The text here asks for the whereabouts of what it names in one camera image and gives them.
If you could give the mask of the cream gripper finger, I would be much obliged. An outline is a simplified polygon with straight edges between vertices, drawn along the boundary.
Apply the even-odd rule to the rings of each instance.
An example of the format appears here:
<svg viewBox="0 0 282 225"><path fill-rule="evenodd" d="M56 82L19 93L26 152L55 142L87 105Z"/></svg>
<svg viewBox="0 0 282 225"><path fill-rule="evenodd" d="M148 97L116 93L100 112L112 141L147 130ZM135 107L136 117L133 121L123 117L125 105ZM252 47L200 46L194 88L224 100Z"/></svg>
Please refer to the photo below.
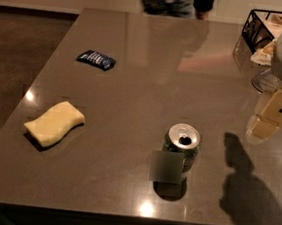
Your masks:
<svg viewBox="0 0 282 225"><path fill-rule="evenodd" d="M265 91L259 97L255 111L247 123L245 137L254 145L267 141L282 127L282 87Z"/></svg>

